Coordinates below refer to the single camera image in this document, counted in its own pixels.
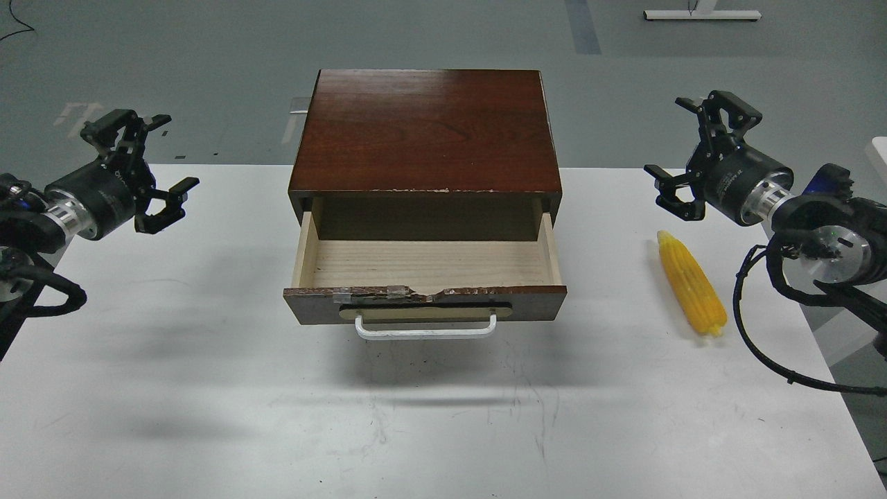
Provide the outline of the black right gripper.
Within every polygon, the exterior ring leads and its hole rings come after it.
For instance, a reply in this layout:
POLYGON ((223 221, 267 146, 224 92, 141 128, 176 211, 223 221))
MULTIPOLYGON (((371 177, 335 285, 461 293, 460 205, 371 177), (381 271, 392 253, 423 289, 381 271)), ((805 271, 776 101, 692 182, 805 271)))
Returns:
POLYGON ((756 225, 762 217, 750 208, 752 193, 763 182, 788 190, 794 173, 782 162, 754 148, 745 148, 744 135, 762 121, 762 114, 729 91, 714 89, 706 98, 675 98, 675 104, 698 120, 700 141, 685 173, 669 174, 655 164, 643 171, 653 177, 656 205, 684 221, 700 221, 707 205, 742 227, 756 225), (679 189, 690 189, 684 201, 679 189))

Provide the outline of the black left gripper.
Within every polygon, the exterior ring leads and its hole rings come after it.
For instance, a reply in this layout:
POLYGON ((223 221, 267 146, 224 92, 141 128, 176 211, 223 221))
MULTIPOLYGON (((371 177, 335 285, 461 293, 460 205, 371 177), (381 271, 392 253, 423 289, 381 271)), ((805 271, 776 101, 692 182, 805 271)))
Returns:
POLYGON ((168 114, 145 119, 135 110, 113 110, 83 124, 80 138, 97 151, 97 159, 44 189, 51 201, 73 200, 85 211, 91 223, 77 231, 80 237, 100 240, 133 217, 136 231, 158 234, 184 218, 183 205, 200 183, 197 177, 185 177, 168 191, 139 187, 137 194, 125 183, 153 181, 145 161, 147 135, 171 121, 168 114), (152 200, 164 202, 164 208, 148 214, 152 200))

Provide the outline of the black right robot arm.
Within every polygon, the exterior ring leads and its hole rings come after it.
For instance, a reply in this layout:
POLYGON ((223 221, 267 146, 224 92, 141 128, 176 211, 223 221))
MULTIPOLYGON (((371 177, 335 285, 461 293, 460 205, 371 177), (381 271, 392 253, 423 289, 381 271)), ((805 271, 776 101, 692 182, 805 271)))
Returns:
POLYGON ((885 303, 863 290, 885 280, 883 203, 853 195, 849 170, 830 162, 802 193, 790 192, 791 168, 744 138, 762 114, 732 92, 675 102, 696 117, 699 141, 682 174, 645 166, 656 204, 685 221, 700 221, 712 207, 741 227, 769 225, 773 287, 805 306, 848 310, 875 330, 873 347, 885 354, 885 303))

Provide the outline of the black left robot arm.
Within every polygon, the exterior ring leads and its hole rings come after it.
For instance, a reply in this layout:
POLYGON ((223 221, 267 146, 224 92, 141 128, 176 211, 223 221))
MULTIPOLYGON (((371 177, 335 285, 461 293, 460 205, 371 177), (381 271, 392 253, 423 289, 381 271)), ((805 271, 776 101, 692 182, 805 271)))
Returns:
POLYGON ((27 319, 69 315, 86 304, 83 288, 56 272, 73 238, 97 241, 127 221, 139 233, 157 234, 186 215, 187 193, 199 180, 158 189, 145 161, 148 134, 170 120, 113 110, 82 127, 80 138, 97 152, 85 166, 42 190, 2 175, 2 353, 27 319))

